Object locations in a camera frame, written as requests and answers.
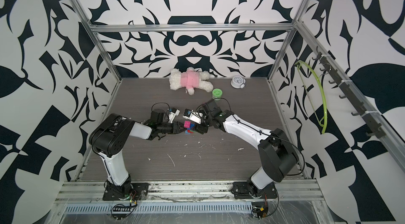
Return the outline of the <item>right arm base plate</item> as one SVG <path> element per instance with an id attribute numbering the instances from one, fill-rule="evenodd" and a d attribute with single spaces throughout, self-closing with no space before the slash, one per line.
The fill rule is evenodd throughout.
<path id="1" fill-rule="evenodd" d="M 233 182 L 231 193 L 235 199 L 276 199 L 278 197 L 274 182 L 268 184 L 264 189 L 257 188 L 250 180 Z"/>

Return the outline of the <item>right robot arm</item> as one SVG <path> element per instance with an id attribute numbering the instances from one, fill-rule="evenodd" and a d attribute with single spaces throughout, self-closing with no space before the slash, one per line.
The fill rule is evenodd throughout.
<path id="1" fill-rule="evenodd" d="M 196 112 L 204 130 L 211 126 L 235 135 L 258 151 L 261 167 L 247 181 L 254 192 L 281 182 L 300 160 L 297 147 L 281 129 L 271 131 L 247 122 L 230 109 L 223 111 L 214 99 L 199 105 Z"/>

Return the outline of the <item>pink lego brick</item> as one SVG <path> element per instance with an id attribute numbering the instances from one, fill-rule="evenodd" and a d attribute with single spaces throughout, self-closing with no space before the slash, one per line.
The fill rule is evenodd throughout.
<path id="1" fill-rule="evenodd" d="M 185 121 L 184 122 L 184 127 L 188 128 L 188 129 L 191 128 L 191 122 L 190 121 Z"/>

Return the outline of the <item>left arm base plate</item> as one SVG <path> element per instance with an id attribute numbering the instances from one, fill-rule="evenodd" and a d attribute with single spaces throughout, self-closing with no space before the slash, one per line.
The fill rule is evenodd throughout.
<path id="1" fill-rule="evenodd" d="M 143 196 L 147 196 L 149 183 L 125 183 L 122 186 L 115 186 L 106 181 L 104 183 L 103 201 L 125 201 L 139 200 Z"/>

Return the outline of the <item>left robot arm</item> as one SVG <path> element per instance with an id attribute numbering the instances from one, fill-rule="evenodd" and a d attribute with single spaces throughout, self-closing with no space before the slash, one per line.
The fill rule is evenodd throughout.
<path id="1" fill-rule="evenodd" d="M 167 111 L 152 110 L 145 122 L 111 113 L 90 135 L 89 144 L 93 153 L 102 160 L 109 184 L 123 187 L 130 181 L 130 174 L 123 159 L 123 149 L 131 137 L 153 140 L 165 135 L 186 131 L 184 123 L 172 121 Z"/>

